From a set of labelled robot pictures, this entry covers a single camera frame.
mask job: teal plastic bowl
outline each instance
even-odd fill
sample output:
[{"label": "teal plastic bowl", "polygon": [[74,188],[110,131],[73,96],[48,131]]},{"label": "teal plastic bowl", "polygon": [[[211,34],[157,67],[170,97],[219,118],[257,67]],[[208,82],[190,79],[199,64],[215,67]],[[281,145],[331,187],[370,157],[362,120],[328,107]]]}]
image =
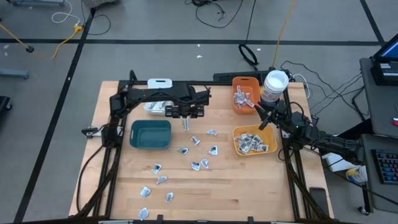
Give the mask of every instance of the teal plastic bowl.
[{"label": "teal plastic bowl", "polygon": [[172,125],[165,120],[138,120],[131,126],[130,145],[138,149],[167,149]]}]

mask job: wooden table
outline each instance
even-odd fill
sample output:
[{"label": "wooden table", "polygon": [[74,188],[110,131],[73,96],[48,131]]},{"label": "wooden table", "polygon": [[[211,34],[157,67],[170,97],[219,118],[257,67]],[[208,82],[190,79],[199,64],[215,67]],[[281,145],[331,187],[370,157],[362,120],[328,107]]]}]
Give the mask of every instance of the wooden table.
[{"label": "wooden table", "polygon": [[[109,116],[109,97],[116,93],[118,82],[102,83],[96,105],[93,126],[107,123]],[[146,88],[137,85],[135,88]],[[196,86],[197,91],[203,86]],[[239,115],[233,111],[231,86],[212,86],[210,105],[205,107],[205,117],[190,120],[190,130],[184,131],[180,119],[151,116],[138,106],[128,118],[123,149],[119,165],[118,178],[114,193],[111,218],[139,219],[139,211],[146,207],[147,219],[155,220],[157,215],[164,215],[165,220],[224,220],[247,221],[253,216],[255,221],[294,221],[292,202],[289,194],[285,163],[275,153],[260,156],[239,156],[233,146],[233,129],[237,126],[259,124],[256,114]],[[300,103],[307,116],[310,115],[302,83],[289,84],[291,101]],[[292,110],[299,108],[292,105]],[[137,119],[167,119],[172,123],[172,144],[167,150],[142,150],[133,148],[129,143],[131,124]],[[274,128],[278,149],[282,147],[280,132]],[[210,136],[209,129],[218,131],[218,136]],[[201,140],[193,145],[191,137]],[[82,165],[101,145],[100,138],[87,141]],[[208,154],[209,149],[218,146],[218,156]],[[189,147],[187,155],[178,152],[180,147]],[[301,150],[301,157],[307,187],[326,186],[325,176],[318,155]],[[82,178],[81,207],[92,196],[98,186],[103,162],[102,150],[87,166]],[[197,172],[191,168],[191,162],[209,160],[209,169]],[[163,167],[159,175],[151,172],[154,164]],[[166,175],[169,179],[156,185],[158,176]],[[140,196],[141,189],[147,186],[152,190],[147,198]],[[174,193],[174,199],[165,203],[166,194]],[[300,216],[304,217],[302,196],[296,188]],[[99,214],[104,213],[108,190],[103,194]],[[70,214],[76,213],[76,192]],[[329,213],[333,211],[328,196]]]}]

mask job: white cable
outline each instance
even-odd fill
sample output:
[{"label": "white cable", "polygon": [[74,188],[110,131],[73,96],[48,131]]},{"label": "white cable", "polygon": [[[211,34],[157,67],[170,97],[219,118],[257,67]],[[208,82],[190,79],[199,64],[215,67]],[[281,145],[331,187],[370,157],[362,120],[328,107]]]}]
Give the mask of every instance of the white cable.
[{"label": "white cable", "polygon": [[296,77],[296,76],[300,76],[304,80],[304,83],[307,86],[307,99],[309,99],[310,98],[310,87],[308,86],[308,83],[307,83],[306,79],[301,74],[296,74],[296,75],[293,76],[293,78]]},{"label": "white cable", "polygon": [[[52,14],[51,20],[52,20],[54,23],[61,23],[61,22],[65,22],[65,21],[68,19],[68,17],[72,16],[72,17],[74,17],[74,18],[77,19],[77,23],[76,23],[75,25],[78,26],[78,25],[80,24],[80,19],[79,19],[79,17],[74,16],[74,15],[71,14],[72,11],[73,11],[72,4],[70,4],[70,2],[68,2],[67,0],[65,0],[65,2],[67,2],[67,3],[69,4],[69,6],[70,6],[70,12],[69,12],[69,13],[65,13],[65,12],[56,12],[56,13]],[[55,15],[58,15],[58,14],[66,15],[66,17],[65,17],[64,19],[62,19],[61,21],[55,21],[55,20],[54,20],[54,16],[55,16]]]}]

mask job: white plastic container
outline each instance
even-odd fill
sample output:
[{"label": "white plastic container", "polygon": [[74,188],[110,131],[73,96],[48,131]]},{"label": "white plastic container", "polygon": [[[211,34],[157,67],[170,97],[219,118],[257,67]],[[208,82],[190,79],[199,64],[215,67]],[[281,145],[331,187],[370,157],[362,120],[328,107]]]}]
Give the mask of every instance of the white plastic container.
[{"label": "white plastic container", "polygon": [[274,103],[284,92],[289,83],[289,78],[285,72],[280,70],[273,70],[268,73],[265,81],[264,88],[261,93],[261,100],[264,103]]},{"label": "white plastic container", "polygon": [[[173,81],[169,78],[150,78],[148,79],[148,88],[170,88],[173,86]],[[165,106],[173,105],[173,102],[166,101]],[[164,115],[165,108],[162,107],[162,102],[146,103],[144,110],[152,115]]]},{"label": "white plastic container", "polygon": [[366,166],[355,167],[347,170],[346,177],[348,180],[356,183],[362,183],[368,181]]}]

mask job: orange plastic bin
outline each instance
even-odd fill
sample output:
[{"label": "orange plastic bin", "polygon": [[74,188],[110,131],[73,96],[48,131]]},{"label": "orange plastic bin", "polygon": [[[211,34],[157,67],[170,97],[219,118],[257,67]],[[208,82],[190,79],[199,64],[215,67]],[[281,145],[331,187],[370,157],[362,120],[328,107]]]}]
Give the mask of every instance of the orange plastic bin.
[{"label": "orange plastic bin", "polygon": [[250,107],[249,105],[245,104],[242,108],[238,108],[236,106],[234,100],[234,94],[238,92],[236,86],[241,86],[241,91],[244,93],[250,93],[250,101],[253,102],[255,105],[258,101],[260,101],[260,86],[259,81],[257,78],[253,77],[236,77],[232,80],[232,104],[234,111],[239,114],[253,114],[256,112],[255,108]]},{"label": "orange plastic bin", "polygon": [[234,145],[235,145],[235,151],[238,153],[240,156],[253,156],[253,155],[259,155],[259,154],[265,154],[265,153],[271,153],[275,152],[278,148],[278,143],[276,142],[276,138],[274,135],[274,130],[270,125],[266,126],[264,130],[259,129],[260,124],[257,125],[250,125],[250,126],[241,126],[241,127],[236,127],[233,131],[233,137],[235,138],[236,136],[240,136],[242,134],[258,134],[260,138],[263,140],[262,144],[267,144],[268,145],[268,151],[267,152],[257,152],[250,150],[247,154],[243,154],[239,150],[239,142],[234,140]]}]

